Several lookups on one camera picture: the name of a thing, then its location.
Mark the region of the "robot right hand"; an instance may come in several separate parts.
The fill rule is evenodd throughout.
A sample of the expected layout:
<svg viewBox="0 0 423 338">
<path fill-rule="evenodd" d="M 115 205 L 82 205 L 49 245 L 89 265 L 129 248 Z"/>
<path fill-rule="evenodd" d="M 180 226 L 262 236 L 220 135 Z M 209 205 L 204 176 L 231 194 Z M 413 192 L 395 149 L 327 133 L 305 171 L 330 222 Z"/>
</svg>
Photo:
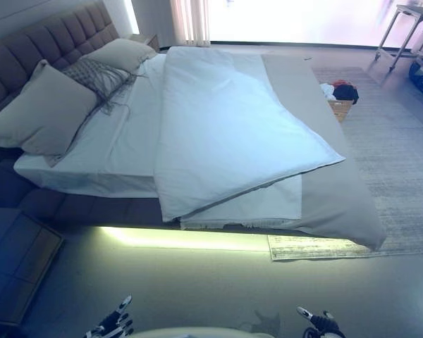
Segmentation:
<svg viewBox="0 0 423 338">
<path fill-rule="evenodd" d="M 301 306 L 298 306 L 296 310 L 303 318 L 307 319 L 312 324 L 312 327 L 306 328 L 303 332 L 302 336 L 304 338 L 345 338 L 335 318 L 328 311 L 324 311 L 323 316 L 318 316 Z"/>
</svg>

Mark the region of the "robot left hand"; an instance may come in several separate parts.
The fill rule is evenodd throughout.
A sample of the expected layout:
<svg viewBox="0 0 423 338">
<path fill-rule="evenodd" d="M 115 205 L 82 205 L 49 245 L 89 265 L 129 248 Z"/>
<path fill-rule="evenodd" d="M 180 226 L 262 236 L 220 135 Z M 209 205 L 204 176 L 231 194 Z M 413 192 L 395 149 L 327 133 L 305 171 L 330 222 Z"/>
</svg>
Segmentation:
<svg viewBox="0 0 423 338">
<path fill-rule="evenodd" d="M 108 314 L 96 327 L 87 331 L 84 337 L 127 337 L 133 332 L 133 320 L 126 313 L 126 308 L 132 301 L 128 295 L 117 308 Z"/>
</svg>

